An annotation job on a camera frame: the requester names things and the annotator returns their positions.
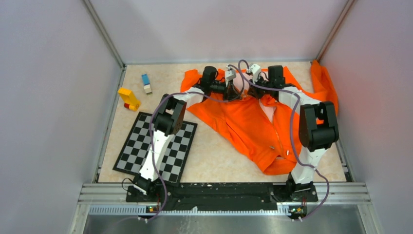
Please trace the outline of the orange fleece jacket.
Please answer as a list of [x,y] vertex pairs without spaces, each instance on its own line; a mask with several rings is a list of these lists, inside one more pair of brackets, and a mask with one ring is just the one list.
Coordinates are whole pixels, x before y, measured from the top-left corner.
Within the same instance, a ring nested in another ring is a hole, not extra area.
[[210,126],[241,154],[252,160],[266,175],[290,173],[297,161],[292,152],[301,151],[299,115],[294,116],[294,145],[290,141],[292,109],[269,95],[256,99],[222,103],[221,94],[188,107],[187,110]]

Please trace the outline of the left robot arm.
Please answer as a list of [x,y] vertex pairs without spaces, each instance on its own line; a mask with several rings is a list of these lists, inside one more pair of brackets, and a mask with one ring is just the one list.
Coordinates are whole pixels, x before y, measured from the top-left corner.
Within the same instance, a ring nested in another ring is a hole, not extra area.
[[162,178],[159,172],[161,162],[169,143],[182,127],[186,109],[202,103],[212,93],[222,94],[223,102],[240,99],[241,93],[233,84],[236,77],[234,67],[227,67],[223,81],[219,81],[217,75],[215,67],[205,67],[194,85],[182,93],[165,94],[155,109],[149,123],[149,150],[143,166],[133,179],[133,187],[142,200],[148,202],[156,196],[155,184]]

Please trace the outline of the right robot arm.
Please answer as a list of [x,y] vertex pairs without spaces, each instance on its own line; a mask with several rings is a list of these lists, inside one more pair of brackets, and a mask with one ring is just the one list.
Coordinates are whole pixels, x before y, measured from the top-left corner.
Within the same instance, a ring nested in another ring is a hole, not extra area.
[[247,74],[252,76],[249,80],[252,96],[261,98],[270,95],[290,107],[291,116],[299,115],[298,136],[302,149],[299,154],[294,154],[297,164],[288,175],[285,188],[286,196],[298,201],[311,192],[321,157],[339,138],[334,103],[314,99],[294,84],[286,83],[280,65],[269,66],[264,78],[257,64],[250,65]]

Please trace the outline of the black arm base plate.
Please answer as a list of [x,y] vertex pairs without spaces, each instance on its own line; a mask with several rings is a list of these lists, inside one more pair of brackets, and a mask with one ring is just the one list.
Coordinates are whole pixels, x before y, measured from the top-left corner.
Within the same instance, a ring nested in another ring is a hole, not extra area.
[[199,198],[205,201],[208,198],[257,198],[259,201],[275,202],[317,202],[319,200],[314,184],[286,185],[284,183],[255,182],[255,183],[180,183],[163,186],[156,182],[144,195],[134,186],[129,186],[127,202],[175,200],[185,198]]

